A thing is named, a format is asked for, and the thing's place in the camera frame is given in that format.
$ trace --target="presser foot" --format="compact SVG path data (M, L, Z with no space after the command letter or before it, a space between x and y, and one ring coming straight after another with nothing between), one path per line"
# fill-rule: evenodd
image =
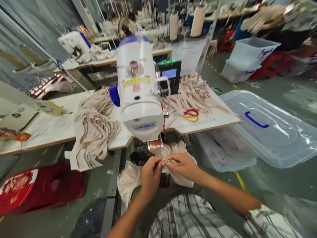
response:
M162 141L161 135L159 135L156 139L148 140L147 144L148 144L148 150L152 154L158 154L163 149L163 141Z

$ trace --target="yellow sticker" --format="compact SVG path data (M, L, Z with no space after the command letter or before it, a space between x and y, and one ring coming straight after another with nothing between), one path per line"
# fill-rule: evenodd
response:
M144 77L144 78L133 78L130 79L128 81L125 81L123 83L123 89L125 89L126 87L130 87L133 84L138 84L138 83L150 83L150 78L149 77Z

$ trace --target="blue handle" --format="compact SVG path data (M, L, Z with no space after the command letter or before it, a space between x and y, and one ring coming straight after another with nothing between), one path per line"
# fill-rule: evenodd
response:
M270 53L270 52L272 52L272 51L273 51L273 48L270 49L270 50L268 50L268 51L265 51L265 49L263 49L263 50L262 50L262 53L263 53L263 54L266 54L266 53Z
M216 144L217 144L219 147L222 147L215 139L214 139L214 141L216 142Z
M254 124L258 125L258 126L261 127L261 128L268 128L268 127L269 127L268 124L266 124L266 125L261 125L259 122L255 121L252 117L249 116L250 113L251 113L251 112L246 112L246 113L245 113L245 116L246 116L247 118L249 118L250 121L252 121Z

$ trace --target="paper sheet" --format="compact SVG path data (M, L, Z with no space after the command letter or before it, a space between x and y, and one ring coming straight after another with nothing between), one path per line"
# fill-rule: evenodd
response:
M194 74L207 38L173 45L173 60L181 60L181 76Z

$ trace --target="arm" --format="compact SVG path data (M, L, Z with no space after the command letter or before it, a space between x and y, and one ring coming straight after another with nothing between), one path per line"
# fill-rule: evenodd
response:
M128 210L111 230L108 238L133 237L137 222L149 202L150 201L141 189Z
M142 168L142 185L139 193L136 195L125 214L111 229L108 238L133 237L138 220L159 188L159 178L161 173L162 159L159 157L151 157Z
M246 216L250 210L261 208L261 202L248 192L232 186L200 169L188 153L170 154L167 160L175 160L179 164L168 162L166 166L183 175L198 185L209 188L224 199L239 214Z

